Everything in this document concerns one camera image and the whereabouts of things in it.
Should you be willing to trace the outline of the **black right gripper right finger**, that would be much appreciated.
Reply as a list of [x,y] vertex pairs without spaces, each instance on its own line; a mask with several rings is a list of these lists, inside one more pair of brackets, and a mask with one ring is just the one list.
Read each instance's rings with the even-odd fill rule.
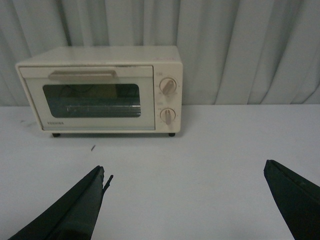
[[263,170],[272,197],[296,240],[320,238],[320,187],[275,160]]

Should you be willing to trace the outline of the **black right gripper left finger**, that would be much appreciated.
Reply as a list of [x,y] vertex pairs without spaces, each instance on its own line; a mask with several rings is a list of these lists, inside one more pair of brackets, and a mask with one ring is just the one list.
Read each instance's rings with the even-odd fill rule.
[[96,166],[54,204],[10,237],[11,240],[90,240],[110,182]]

